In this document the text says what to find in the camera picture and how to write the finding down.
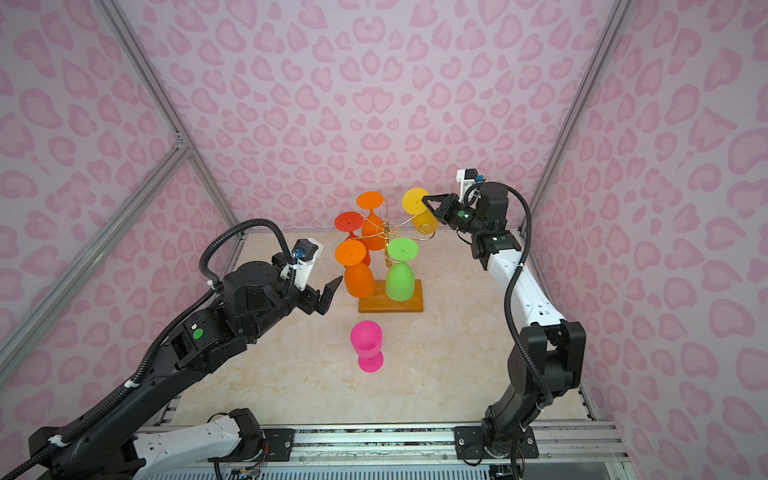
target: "wooden base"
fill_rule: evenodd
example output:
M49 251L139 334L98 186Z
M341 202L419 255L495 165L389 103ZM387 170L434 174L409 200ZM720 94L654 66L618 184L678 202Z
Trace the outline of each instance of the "wooden base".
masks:
M416 287L413 296L405 302L396 302L386 295L385 281L377 280L373 293L360 299L358 307L360 313L420 313L424 311L424 296L422 293L422 281L416 279Z

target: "gold wire rack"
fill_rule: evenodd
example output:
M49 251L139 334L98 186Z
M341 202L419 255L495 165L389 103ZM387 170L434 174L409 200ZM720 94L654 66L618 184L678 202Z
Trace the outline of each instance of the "gold wire rack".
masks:
M386 261L386 266L389 267L389 266L392 266L394 263L402 263L401 260L393 260L392 258L389 257L389 252L387 249L387 247L389 247L389 242L394 240L395 238L400 237L400 227L402 227L409 221L413 220L418 215L412 215L408 220L395 225L389 221L389 202L387 201L386 197L384 197L384 205L385 205L384 218L382 219L381 225L376 225L371 220L368 220L368 217L361 214L360 212L355 212L354 210L351 210L351 213L360 215L365 222L368 222L374 227L376 227L376 233L374 233L373 235L366 235L365 237L356 237L355 240L362 239L362 238L373 238L373 237L383 238L384 239L384 260ZM424 231L423 230L424 227L431 230L432 232ZM431 240L432 238L434 238L435 232L437 232L437 229L435 229L432 225L429 225L428 223L423 223L417 226L416 229L419 233L429 235L429 237L426 237L426 238L411 238L411 240L414 240L416 242L426 242L428 240Z

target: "cable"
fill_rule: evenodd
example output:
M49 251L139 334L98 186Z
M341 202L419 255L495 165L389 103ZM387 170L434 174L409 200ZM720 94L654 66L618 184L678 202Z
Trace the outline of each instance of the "cable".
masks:
M522 478L522 476L525 475L525 455L523 455L523 449L520 448L519 443L518 443L518 451L520 452L520 458L523 461L523 467L520 468L520 477Z
M213 419L214 419L214 417L215 417L216 415L224 415L224 416L227 416L227 415L229 415L229 413L224 413L224 412L218 412L218 413L214 413L213 415L211 415L210 417L208 417L208 422L210 422L211 420L213 420Z
M270 443L269 442L264 442L264 448L262 449L262 451L264 452L264 456L261 457L261 460L259 460L259 463L256 463L253 466L254 468L259 468L261 465L263 465L264 462L266 461L266 457L268 457L270 455Z
M515 273L512 275L511 280L509 280L509 284L507 285L507 291L504 294L504 317L507 320L507 327L509 328L509 332L512 334L512 339L515 341L515 345L520 350L520 354L522 355L523 359L525 360L525 365L528 367L528 370L531 372L531 376L533 377L534 381L536 382L536 385L538 385L538 388L541 389L541 392L544 393L544 402L543 405L536 405L538 408L542 409L546 406L552 405L554 402L554 396L552 395L552 391L549 389L549 386L544 381L544 376L539 371L538 367L534 363L533 359L531 358L531 354L528 352L528 349L526 349L522 341L520 339L520 332L518 332L518 327L515 325L515 319L512 318L512 291L515 289L515 285L518 282L518 278L520 278L520 274L523 271L523 265L525 264L525 261L528 259L528 253L531 251L531 238L533 237L533 230L531 228L531 209L528 207L528 202L525 201L525 198L523 198L522 195L520 195L520 192L515 190L512 187L509 187L508 185L504 185L504 187L507 188L507 190L515 195L518 200L520 200L520 204L523 206L523 210L525 210L525 245L523 246L523 253L520 256L520 262L518 263L518 267L515 269Z
M512 449L509 452L509 476L512 477L512 480L519 480L523 473L523 470L518 470L518 452L522 455L519 439L519 433L515 433L510 441L512 443Z
M219 468L218 458L214 458L214 475L216 475L216 480L224 480L224 477L221 475L221 468Z
M456 236L458 237L459 240L466 243L467 245L472 245L472 242L468 242L464 237L458 234L458 228L456 229Z
M45 461L58 450L59 447L49 443L47 447L42 449L40 452L35 453L29 460L11 470L5 477L2 478L2 480L13 480L14 478L22 476L24 472L34 467L38 463Z
M286 256L287 262L292 265L297 262L297 260L293 258L290 250L288 249L288 244L286 243L285 237L283 236L283 232L280 231L280 228L271 220L267 220L265 218L254 218L251 220L246 220L222 233L213 242L211 242L203 254L200 255L200 272L211 280L211 286L213 287L212 290L208 290L205 295L203 295L192 305L188 306L185 311L180 313L172 322L168 323L160 335L158 335L152 342L149 349L147 349L147 352L144 354L144 358L141 359L138 368L136 368L136 372L134 372L134 374L129 378L130 382L134 384L141 383L141 380L144 378L144 374L147 372L149 365L154 360L155 354L157 354L157 351L160 349L166 337L168 337L168 334L179 324L181 324L189 315L191 315L192 312L210 300L210 298L221 289L221 279L208 268L208 263L210 262L210 259L213 257L214 253L216 253L216 251L219 250L219 248L224 245L227 240L234 237L238 233L244 232L245 230L252 227L268 227L270 230L272 230L275 233L275 237L277 237L277 243L280 244L280 249ZM293 292L293 284L295 280L296 273L294 270L293 275L289 275L288 280L286 281L284 287L285 291L288 293ZM106 401L106 403L101 408L93 412L86 419L80 421L80 423L78 423L69 433L63 435L61 437L61 442L64 444L71 443L80 435L88 431L91 427L99 423L106 415L108 415L112 410L120 405L131 394L131 388L132 387L123 386L123 388L118 390L118 392L115 393L111 399ZM0 480L14 480L15 478L18 478L30 468L50 458L59 449L60 447L54 444L49 444L44 449L33 455L29 460L14 468Z
M471 194L474 190L477 190L480 188L481 185L483 185L484 182L478 182L477 184L472 184L469 186L469 188L464 192L464 198L462 198L462 203L465 207L471 207L472 204L478 199L479 195L475 195L475 198L472 199L472 202L469 201L469 194Z
M483 455L483 451L485 450L485 444L481 444L480 445L481 446L481 448L480 448L480 459L478 459L478 461L475 462L475 463L467 462L466 458L464 458L464 451L467 448L469 448L470 446L476 446L476 445L467 445L466 447L464 447L462 449L462 462L464 462L465 464L469 465L470 467L476 467L476 466L478 466L478 465L480 465L482 463L482 455Z
M208 268L208 262L210 262L211 257L214 256L216 250L219 250L219 247L224 245L227 240L234 237L238 233L242 233L245 230L254 227L267 227L272 230L272 232L275 234L275 237L277 237L277 243L280 244L280 249L283 251L283 255L286 256L287 262L291 265L294 265L298 262L298 260L293 258L293 255L291 255L291 252L288 249L288 243L286 243L286 239L283 236L283 232L280 231L280 228L272 220L267 220L266 218L252 218L250 220L245 220L244 222L238 223L234 227L216 237L216 239L210 243L208 248L205 249L203 254L200 255L200 273L202 273L204 276L207 276L211 280L215 289L218 290L220 288L221 279L218 275L212 272L210 268Z

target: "wire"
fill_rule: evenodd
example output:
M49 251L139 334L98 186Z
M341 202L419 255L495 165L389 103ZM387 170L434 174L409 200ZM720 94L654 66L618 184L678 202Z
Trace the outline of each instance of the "wire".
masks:
M35 453L29 460L11 470L5 477L2 478L2 480L13 480L14 478L22 476L24 472L34 467L38 463L45 461L58 450L60 450L59 447L49 443L47 447L42 449L40 452Z
M252 218L250 220L245 220L244 222L238 223L234 227L216 237L216 239L211 242L210 245L208 245L208 247L200 255L200 273L202 273L204 276L207 276L211 280L213 287L216 290L221 287L221 279L218 275L212 272L210 268L208 268L208 262L210 262L210 259L214 256L216 250L219 250L219 247L224 245L227 240L253 227L267 227L272 230L272 233L274 233L275 237L277 238L277 243L280 244L280 249L283 251L283 255L286 257L286 261L291 265L294 265L298 262L298 260L293 258L293 255L291 255L291 252L288 249L288 243L283 236L283 232L272 220L267 220L266 218Z
M485 182L478 182L476 184L472 184L469 186L469 188L464 192L464 198L462 198L462 203L465 207L471 207L472 204L480 197L479 193L475 195L474 198L472 198L472 201L469 201L469 195L474 191L480 188L481 185L483 185Z
M210 417L208 417L208 422L210 422L211 420L213 420L213 419L214 419L214 417L215 417L216 415L224 415L224 416L227 416L227 415L229 415L229 413L224 413L224 412L218 412L218 413L214 413L213 415L211 415Z
M520 339L520 332L518 332L518 327L515 325L515 319L512 318L511 306L512 291L515 289L518 278L520 278L520 274L523 271L525 261L528 259L528 253L531 251L531 238L533 237L533 230L531 228L531 209L528 207L528 202L525 201L525 198L520 195L520 192L508 185L504 185L504 187L506 187L510 193L515 195L518 200L520 200L520 204L523 206L523 210L525 210L525 246L523 247L523 253L520 256L518 267L515 269L515 273L512 275L511 280L509 280L507 291L504 294L504 317L507 320L507 327L509 328L509 332L512 334L512 339L515 341L515 345L520 350L520 354L522 355L523 360L525 360L525 365L528 367L528 371L531 372L531 376L536 382L536 385L538 385L538 388L542 393L544 393L543 405L536 405L538 408L542 409L546 406L552 405L554 396L552 395L552 391L549 389L549 386L544 381L544 376L541 374L538 367L531 358L531 354L528 352L528 349L526 349L522 344L522 340Z
M480 445L481 446L481 448L480 448L480 459L478 459L478 461L475 462L475 463L467 462L466 458L464 458L464 451L467 448L469 448L470 446L476 446L476 445L467 445L466 447L464 447L462 449L462 462L464 462L465 464L469 465L470 467L476 467L476 466L478 466L478 465L480 465L482 463L482 455L483 455L483 451L485 450L485 443Z
M296 271L293 268L288 269L288 278L286 279L285 286L283 287L283 298L289 300L293 295L294 287L296 286Z
M458 237L459 240L466 243L467 245L472 245L472 242L468 242L464 237L458 234L458 228L456 229L456 236Z
M256 465L253 468L259 468L266 461L266 457L268 457L269 454L270 454L270 443L269 442L264 442L263 451L264 451L264 456L261 457L261 460L259 460L259 462L256 463Z
M520 448L519 443L518 443L518 451L520 452L520 458L523 461L523 468L520 469L520 478L522 478L522 476L525 475L525 455L523 455L523 449Z

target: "white robotic arm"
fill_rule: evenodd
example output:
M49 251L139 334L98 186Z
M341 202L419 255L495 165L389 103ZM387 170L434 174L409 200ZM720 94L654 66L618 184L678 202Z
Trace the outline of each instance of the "white robotic arm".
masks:
M133 480L145 480L206 458L227 457L244 439L237 421L229 416L162 433L139 433L133 441L136 456L146 465L134 473Z
M510 249L490 256L488 273L493 280L496 280L502 291L507 290L521 255L521 251ZM544 295L528 265L523 265L523 271L515 284L515 289L512 290L511 307L512 317L525 326L531 326L534 323L541 326L558 326L565 320L563 314Z

